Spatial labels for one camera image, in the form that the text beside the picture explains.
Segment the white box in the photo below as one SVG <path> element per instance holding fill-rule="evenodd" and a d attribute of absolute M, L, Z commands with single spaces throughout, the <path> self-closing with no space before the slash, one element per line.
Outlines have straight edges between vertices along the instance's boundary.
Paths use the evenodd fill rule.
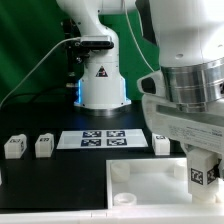
<path fill-rule="evenodd" d="M 27 148 L 24 134 L 12 136 L 4 145 L 6 159 L 20 159 Z"/>
<path fill-rule="evenodd" d="M 170 155 L 170 140 L 165 136 L 152 133 L 152 147 L 157 156 Z"/>
<path fill-rule="evenodd" d="M 51 157 L 54 149 L 54 135 L 40 135 L 35 143 L 35 153 L 37 158 Z"/>

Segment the white cable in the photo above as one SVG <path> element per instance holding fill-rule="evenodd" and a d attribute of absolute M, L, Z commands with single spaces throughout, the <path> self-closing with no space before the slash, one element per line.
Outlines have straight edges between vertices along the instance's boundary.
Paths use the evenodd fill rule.
<path fill-rule="evenodd" d="M 128 27 L 129 27 L 129 30 L 130 30 L 130 32 L 131 32 L 132 38 L 133 38 L 133 40 L 134 40 L 134 43 L 135 43 L 135 45 L 136 45 L 136 47 L 137 47 L 137 49 L 138 49 L 138 51 L 139 51 L 139 53 L 140 53 L 140 55 L 141 55 L 143 61 L 145 62 L 145 64 L 149 67 L 149 69 L 150 69 L 152 72 L 154 72 L 154 69 L 149 65 L 149 63 L 148 63 L 147 60 L 145 59 L 145 57 L 144 57 L 144 55 L 143 55 L 143 53 L 142 53 L 142 51 L 141 51 L 141 49 L 140 49 L 140 47 L 139 47 L 139 45 L 138 45 L 138 42 L 137 42 L 137 40 L 136 40 L 136 38 L 135 38 L 135 35 L 134 35 L 133 30 L 132 30 L 132 27 L 131 27 L 131 23 L 130 23 L 130 20 L 129 20 L 129 17 L 128 17 L 128 11 L 127 11 L 127 8 L 126 8 L 126 5 L 125 5 L 125 0 L 123 0 L 123 6 L 124 6 L 124 10 L 125 10 L 125 15 L 126 15 L 126 19 L 127 19 Z"/>
<path fill-rule="evenodd" d="M 6 97 L 2 100 L 2 102 L 0 103 L 0 110 L 2 109 L 2 106 L 4 104 L 4 102 L 8 99 L 8 97 L 10 95 L 12 95 L 32 74 L 34 71 L 36 71 L 36 69 L 51 55 L 51 53 L 61 44 L 68 42 L 68 41 L 75 41 L 75 40 L 79 40 L 79 37 L 76 38 L 70 38 L 70 39 L 66 39 L 63 40 L 61 42 L 59 42 L 58 44 L 56 44 L 44 57 L 43 59 L 25 76 L 25 78 L 11 91 L 8 93 L 8 95 L 6 95 Z"/>

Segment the green screen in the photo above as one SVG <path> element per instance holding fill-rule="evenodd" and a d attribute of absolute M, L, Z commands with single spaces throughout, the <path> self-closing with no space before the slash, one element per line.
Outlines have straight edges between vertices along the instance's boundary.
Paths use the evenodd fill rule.
<path fill-rule="evenodd" d="M 54 45 L 64 39 L 60 23 L 68 16 L 55 0 L 1 0 L 0 10 L 1 101 Z M 129 17 L 143 54 L 149 64 L 158 69 L 158 48 L 142 38 L 138 13 L 131 12 Z M 136 81 L 149 74 L 150 70 L 136 49 L 125 15 L 102 16 L 100 20 L 119 36 L 120 72 L 126 78 L 127 97 L 141 99 Z M 51 86 L 64 85 L 66 70 L 66 54 L 61 47 L 15 94 L 40 92 Z"/>

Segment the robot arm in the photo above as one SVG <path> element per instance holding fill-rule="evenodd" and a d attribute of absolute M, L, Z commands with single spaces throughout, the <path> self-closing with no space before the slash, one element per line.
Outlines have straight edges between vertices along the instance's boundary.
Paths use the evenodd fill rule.
<path fill-rule="evenodd" d="M 76 108 L 94 115 L 111 115 L 131 102 L 126 98 L 125 80 L 119 71 L 117 34 L 99 21 L 99 15 L 123 13 L 123 0 L 56 0 L 76 23 L 81 45 L 90 48 L 84 75 L 79 81 L 80 97 Z M 135 9 L 135 0 L 126 0 L 126 8 Z M 92 51 L 94 45 L 103 49 Z"/>
<path fill-rule="evenodd" d="M 142 4 L 150 6 L 161 66 L 138 80 L 147 126 L 181 143 L 193 201 L 214 202 L 224 169 L 224 2 L 137 0 Z"/>

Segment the black tabletop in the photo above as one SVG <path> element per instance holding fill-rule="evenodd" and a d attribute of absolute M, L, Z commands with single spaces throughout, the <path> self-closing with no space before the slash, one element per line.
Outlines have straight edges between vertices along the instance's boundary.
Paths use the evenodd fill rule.
<path fill-rule="evenodd" d="M 142 129 L 147 148 L 56 150 L 49 159 L 36 159 L 40 134 L 52 133 L 57 145 L 64 130 Z M 12 135 L 25 134 L 28 148 L 19 160 L 6 160 L 4 144 Z M 175 150 L 172 157 L 183 154 Z M 13 104 L 0 112 L 0 212 L 74 211 L 107 208 L 106 160 L 155 158 L 141 103 L 112 117 L 75 112 L 64 103 Z"/>

